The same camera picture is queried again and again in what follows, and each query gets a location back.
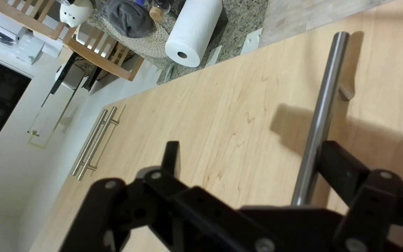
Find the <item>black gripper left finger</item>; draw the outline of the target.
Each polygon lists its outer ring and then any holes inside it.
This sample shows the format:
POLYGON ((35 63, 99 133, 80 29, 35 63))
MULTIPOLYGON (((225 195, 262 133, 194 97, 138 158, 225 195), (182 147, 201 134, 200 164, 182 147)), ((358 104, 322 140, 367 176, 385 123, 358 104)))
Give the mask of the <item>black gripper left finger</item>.
POLYGON ((147 167, 129 185, 105 178, 88 189, 60 252, 120 252, 130 231, 147 227, 168 249, 173 246, 172 214, 165 196, 176 190, 179 143, 168 141, 158 167, 147 167))

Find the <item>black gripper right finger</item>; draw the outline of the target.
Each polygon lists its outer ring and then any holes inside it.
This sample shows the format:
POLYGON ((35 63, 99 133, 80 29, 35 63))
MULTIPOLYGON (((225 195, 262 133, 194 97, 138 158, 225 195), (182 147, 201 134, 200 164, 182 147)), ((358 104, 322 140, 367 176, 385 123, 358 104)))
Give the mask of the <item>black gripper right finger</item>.
POLYGON ((333 246, 337 252, 403 252, 390 242, 392 225, 403 227, 403 179, 388 169, 369 169, 337 141, 325 141, 318 172, 347 204, 333 246))

